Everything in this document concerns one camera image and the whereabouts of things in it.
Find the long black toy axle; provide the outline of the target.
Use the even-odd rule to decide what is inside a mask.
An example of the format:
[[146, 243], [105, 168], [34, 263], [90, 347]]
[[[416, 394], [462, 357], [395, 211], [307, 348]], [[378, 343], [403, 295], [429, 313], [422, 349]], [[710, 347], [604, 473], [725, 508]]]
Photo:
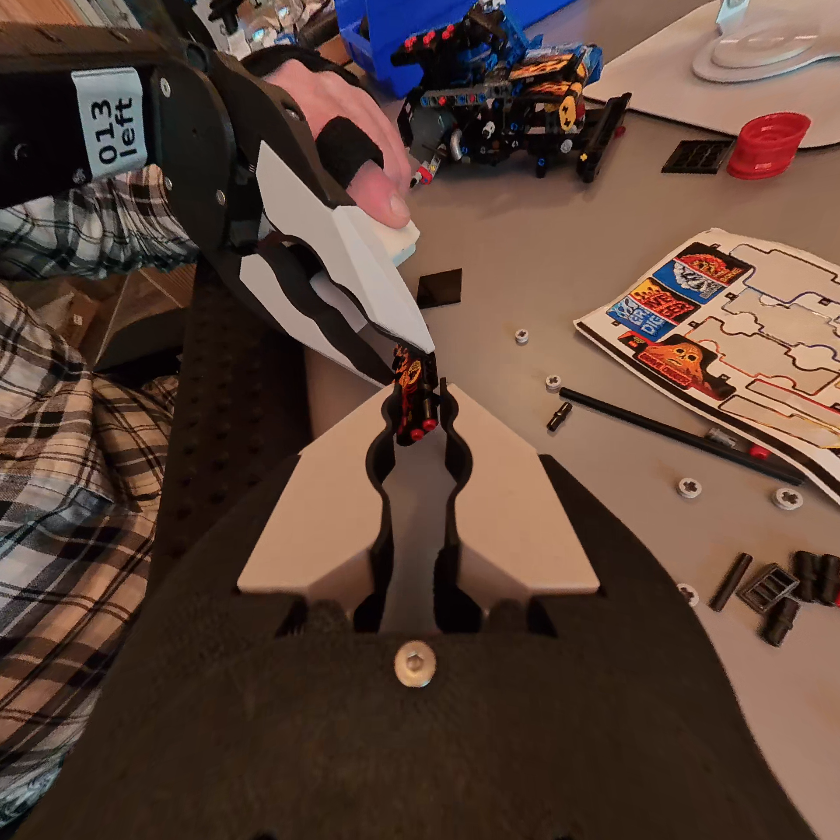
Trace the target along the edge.
[[784, 465], [769, 464], [742, 451], [716, 444], [704, 437], [691, 434], [683, 429], [669, 426], [620, 406], [596, 399], [590, 395], [576, 392], [568, 387], [560, 388], [560, 396], [567, 401], [590, 408], [625, 424], [641, 428], [662, 438], [680, 443], [701, 452], [726, 460], [763, 476], [781, 480], [792, 487], [802, 487], [808, 478], [799, 470]]

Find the red toy wheel hub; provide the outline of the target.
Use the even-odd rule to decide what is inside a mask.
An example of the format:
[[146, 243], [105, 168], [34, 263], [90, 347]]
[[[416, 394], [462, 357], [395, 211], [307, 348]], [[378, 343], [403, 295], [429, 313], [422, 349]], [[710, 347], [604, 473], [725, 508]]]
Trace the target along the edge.
[[782, 174], [811, 125], [811, 119], [798, 112], [774, 112], [746, 122], [728, 161], [728, 174], [747, 181]]

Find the person's left hand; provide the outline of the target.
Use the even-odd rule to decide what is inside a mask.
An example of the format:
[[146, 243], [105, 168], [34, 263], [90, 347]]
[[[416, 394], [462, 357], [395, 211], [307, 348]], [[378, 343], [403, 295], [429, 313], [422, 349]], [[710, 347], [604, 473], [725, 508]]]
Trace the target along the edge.
[[315, 72], [295, 59], [286, 61], [264, 80], [293, 98], [314, 138], [332, 119], [345, 118], [376, 144], [383, 164], [363, 163], [346, 192], [379, 223], [390, 228], [406, 226], [411, 213], [405, 197], [413, 171], [396, 126], [373, 97], [336, 72]]

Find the blue plastic bin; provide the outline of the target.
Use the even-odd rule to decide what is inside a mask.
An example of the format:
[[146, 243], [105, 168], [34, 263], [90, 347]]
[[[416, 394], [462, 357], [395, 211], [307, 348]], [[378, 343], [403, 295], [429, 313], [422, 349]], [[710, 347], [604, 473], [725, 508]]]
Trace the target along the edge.
[[395, 67], [392, 53], [410, 35], [467, 14], [470, 1], [336, 1], [339, 33], [352, 61], [381, 88], [403, 98], [420, 81], [419, 66]]

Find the toy truck model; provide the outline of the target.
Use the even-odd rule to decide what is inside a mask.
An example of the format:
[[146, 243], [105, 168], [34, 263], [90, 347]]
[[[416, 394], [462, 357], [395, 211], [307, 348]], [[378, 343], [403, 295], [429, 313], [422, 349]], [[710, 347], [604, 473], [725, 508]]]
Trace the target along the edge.
[[411, 187], [431, 183], [446, 162], [498, 165], [520, 152], [534, 159], [538, 178], [572, 161], [590, 184], [624, 133], [629, 91], [597, 108], [585, 102], [585, 88], [602, 74], [602, 49], [543, 45], [504, 2], [476, 2], [454, 23], [409, 35], [391, 61], [422, 69], [397, 118], [417, 162]]

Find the grey desk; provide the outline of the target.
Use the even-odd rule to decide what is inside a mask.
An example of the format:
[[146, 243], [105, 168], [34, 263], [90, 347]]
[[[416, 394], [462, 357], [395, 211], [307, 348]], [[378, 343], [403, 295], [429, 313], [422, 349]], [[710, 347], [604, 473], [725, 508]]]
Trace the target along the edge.
[[[411, 191], [421, 231], [402, 267], [420, 276], [461, 268], [457, 306], [427, 312], [438, 370], [540, 453], [550, 454], [620, 518], [677, 582], [693, 585], [696, 616], [724, 664], [755, 740], [820, 838], [838, 838], [838, 609], [804, 605], [784, 644], [759, 639], [760, 618], [736, 597], [707, 600], [740, 553], [750, 573], [797, 550], [838, 553], [838, 505], [809, 485], [797, 511], [778, 509], [782, 484], [749, 469], [575, 406], [556, 434], [546, 423], [563, 385], [702, 434], [709, 423], [580, 336], [573, 320], [612, 301], [674, 247], [719, 227], [838, 262], [838, 151], [798, 154], [766, 182], [662, 175], [677, 143], [699, 131], [629, 114], [592, 185], [561, 167], [539, 180], [529, 163], [442, 171]], [[529, 331], [517, 345], [514, 333]], [[698, 480], [697, 499], [679, 479]]]

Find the white booklet stand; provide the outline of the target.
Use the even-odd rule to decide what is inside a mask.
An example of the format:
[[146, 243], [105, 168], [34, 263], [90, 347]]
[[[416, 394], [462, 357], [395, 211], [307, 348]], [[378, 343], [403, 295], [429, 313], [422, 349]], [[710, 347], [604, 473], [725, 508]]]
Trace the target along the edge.
[[605, 102], [629, 92], [631, 110], [728, 135], [752, 119], [796, 112], [811, 121], [804, 148], [838, 144], [838, 2], [747, 2], [746, 34], [790, 27], [793, 35], [818, 37], [813, 49], [791, 59], [794, 69], [757, 80], [709, 80], [695, 72], [735, 73], [711, 59], [720, 7], [705, 3], [605, 64], [586, 97]]

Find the black smooth square tile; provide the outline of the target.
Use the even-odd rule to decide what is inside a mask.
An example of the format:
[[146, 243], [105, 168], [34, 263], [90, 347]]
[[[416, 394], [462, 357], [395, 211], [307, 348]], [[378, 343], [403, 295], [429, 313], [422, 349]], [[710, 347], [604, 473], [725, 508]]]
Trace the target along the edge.
[[462, 281], [461, 268], [420, 276], [416, 289], [417, 306], [421, 310], [428, 310], [460, 303]]

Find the person's plaid shirt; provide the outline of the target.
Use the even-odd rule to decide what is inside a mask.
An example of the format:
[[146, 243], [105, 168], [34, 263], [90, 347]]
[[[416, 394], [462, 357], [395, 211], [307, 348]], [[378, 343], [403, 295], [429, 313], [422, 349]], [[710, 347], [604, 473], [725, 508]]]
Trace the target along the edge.
[[55, 782], [146, 592], [178, 380], [129, 388], [1, 297], [2, 826]]

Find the black toy grille tile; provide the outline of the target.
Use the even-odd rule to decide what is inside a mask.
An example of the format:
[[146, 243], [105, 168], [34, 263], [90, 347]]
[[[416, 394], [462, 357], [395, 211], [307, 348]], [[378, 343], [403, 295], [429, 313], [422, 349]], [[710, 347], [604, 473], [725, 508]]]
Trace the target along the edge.
[[777, 563], [770, 563], [737, 591], [739, 600], [756, 614], [766, 616], [799, 586], [800, 579]]

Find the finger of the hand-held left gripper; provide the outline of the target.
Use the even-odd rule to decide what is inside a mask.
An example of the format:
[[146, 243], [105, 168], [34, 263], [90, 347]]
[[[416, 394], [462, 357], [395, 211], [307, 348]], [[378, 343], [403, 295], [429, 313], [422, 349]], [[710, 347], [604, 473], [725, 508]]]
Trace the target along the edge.
[[239, 278], [247, 291], [294, 340], [378, 385], [393, 383], [391, 367], [323, 300], [285, 246], [261, 246], [244, 257]]
[[392, 228], [356, 205], [326, 206], [265, 141], [256, 167], [265, 215], [279, 233], [300, 240], [319, 258], [322, 273], [361, 318], [423, 353], [434, 342], [399, 266], [415, 251], [420, 233], [413, 222]]

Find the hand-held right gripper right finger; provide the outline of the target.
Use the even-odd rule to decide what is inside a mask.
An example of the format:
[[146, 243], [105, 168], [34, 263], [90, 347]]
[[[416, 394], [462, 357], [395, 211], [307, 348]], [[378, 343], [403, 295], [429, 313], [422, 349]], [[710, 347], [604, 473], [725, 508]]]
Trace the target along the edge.
[[444, 466], [454, 481], [434, 567], [434, 620], [480, 630], [499, 604], [592, 595], [599, 579], [535, 447], [442, 379]]

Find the sticker sheet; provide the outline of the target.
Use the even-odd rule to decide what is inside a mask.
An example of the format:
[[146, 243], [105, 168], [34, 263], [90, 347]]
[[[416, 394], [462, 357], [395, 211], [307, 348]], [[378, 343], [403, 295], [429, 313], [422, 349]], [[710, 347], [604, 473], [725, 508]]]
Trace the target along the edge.
[[839, 501], [839, 268], [711, 228], [576, 330]]

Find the person's left forearm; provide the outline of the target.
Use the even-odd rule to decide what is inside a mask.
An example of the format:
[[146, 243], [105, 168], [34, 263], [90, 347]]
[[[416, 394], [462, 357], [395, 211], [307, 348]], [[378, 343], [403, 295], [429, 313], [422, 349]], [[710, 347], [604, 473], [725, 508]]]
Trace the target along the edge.
[[1, 211], [1, 278], [103, 280], [196, 262], [155, 165]]

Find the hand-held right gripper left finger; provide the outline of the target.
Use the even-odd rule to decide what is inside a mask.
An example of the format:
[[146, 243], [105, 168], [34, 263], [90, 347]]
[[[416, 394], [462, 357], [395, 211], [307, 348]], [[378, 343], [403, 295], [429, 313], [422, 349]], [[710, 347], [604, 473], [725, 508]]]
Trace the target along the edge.
[[397, 387], [381, 389], [299, 454], [241, 571], [244, 594], [336, 602], [358, 632], [380, 630], [393, 573]]

